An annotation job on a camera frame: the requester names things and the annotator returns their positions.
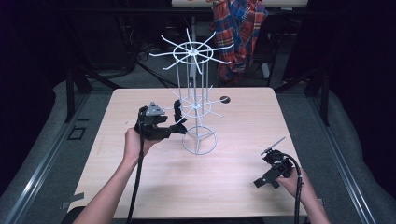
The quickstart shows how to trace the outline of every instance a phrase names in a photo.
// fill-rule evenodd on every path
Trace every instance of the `plaid shirt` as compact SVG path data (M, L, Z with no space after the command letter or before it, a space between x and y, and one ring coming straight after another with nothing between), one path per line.
M214 0L214 25L218 47L224 49L220 59L229 64L219 64L222 83L237 82L247 63L252 63L254 45L260 26L268 13L262 0Z

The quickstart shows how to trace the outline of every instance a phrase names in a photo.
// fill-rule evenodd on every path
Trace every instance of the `background desk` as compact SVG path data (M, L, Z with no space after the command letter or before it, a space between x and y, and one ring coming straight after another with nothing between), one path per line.
M266 7L306 7L308 0L266 0ZM172 0L173 7L211 7L206 0Z
M270 168L261 152L281 137L286 139L276 149L298 159L274 91L226 88L209 94L212 101L223 95L231 98L229 104L213 104L213 111L224 118L209 114L203 119L216 132L217 147L209 154L193 155L182 146L180 134L154 146L143 162L134 217L293 216L294 198L283 187L268 184L257 189L253 184ZM69 209L86 205L117 169L124 133L136 123L138 109L150 101L173 107L176 99L168 89L114 91L76 189L85 197ZM173 111L166 114L167 124L172 123ZM186 127L193 123L189 119ZM134 177L133 173L115 217L128 215Z

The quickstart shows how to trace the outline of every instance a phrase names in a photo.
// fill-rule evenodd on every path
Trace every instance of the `gray carpet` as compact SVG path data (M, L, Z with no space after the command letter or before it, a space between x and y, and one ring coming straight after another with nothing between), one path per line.
M281 84L281 74L287 61L290 43L287 42L283 47L278 57L272 87ZM162 70L162 67L168 65L169 62L171 62L170 59L148 59L142 63L176 82L176 79L171 76L171 71ZM214 64L210 65L210 71L211 74L216 74ZM158 79L149 75L139 66L128 76L112 80L127 88L161 88L163 86ZM94 87L91 95L79 95L77 92L77 97L81 99L81 102L86 103L78 111L74 121L69 124L71 127L59 145L55 163L49 173L43 177L45 181L42 186L39 186L39 191L32 196L33 202L26 204L25 213L23 212L18 218L21 223L60 223L66 214L66 209L61 208L61 204L68 202L74 193L111 96L111 90L108 87L95 80L91 80L91 83ZM210 78L210 83L217 85L216 76ZM263 86L264 82L259 83L255 79L245 79L240 85ZM340 169L335 162L332 143L326 132L323 131L321 120L318 119L318 111L315 108L316 99L305 98L302 93L303 87L304 83L293 87L289 92L277 95L301 165L308 172L319 198L325 200L325 209L332 223L362 223L361 214L351 200L346 181L340 175ZM2 211L0 223L6 222L36 168L54 147L57 136L64 130L64 119L66 118L64 83L56 87L55 92L57 93L57 102L46 126L19 173L0 199ZM370 171L361 160L359 138L342 105L333 94L331 94L329 110L331 127L325 128L325 130L331 131L336 139L376 223L394 222L393 220L396 220L394 213L396 202L375 183ZM70 128L74 125L76 128L85 128L85 133L80 140L67 140ZM292 223L293 217L265 217L263 220L266 224ZM123 223L123 221L115 220L114 222Z

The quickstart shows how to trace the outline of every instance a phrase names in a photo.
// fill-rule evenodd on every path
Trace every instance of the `table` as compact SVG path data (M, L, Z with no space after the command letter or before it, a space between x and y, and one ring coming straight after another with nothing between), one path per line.
M306 7L308 0L265 0L266 7ZM172 0L173 7L211 7L206 0Z
M257 189L253 181L270 169L260 154L283 136L276 149L298 160L276 95L269 88L214 88L209 99L229 96L217 103L203 123L216 132L216 148L194 155L182 146L181 134L173 133L155 145L143 162L135 218L265 217L293 216L294 198L283 187L267 184ZM76 194L84 199L69 210L86 205L119 165L124 133L134 127L138 109L154 101L173 107L176 96L169 89L115 90L108 104L92 150L78 182ZM164 125L173 124L173 111ZM186 127L193 126L187 120ZM122 194L115 217L127 217L135 172ZM301 215L306 214L301 207Z

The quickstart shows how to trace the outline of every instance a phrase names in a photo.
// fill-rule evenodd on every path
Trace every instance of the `red and blue plaid shirt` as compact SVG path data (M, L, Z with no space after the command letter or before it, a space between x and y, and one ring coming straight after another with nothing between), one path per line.
M229 64L219 64L222 84L237 82L246 67L252 63L252 54L262 22L268 13L262 0L214 0L214 25L219 58Z

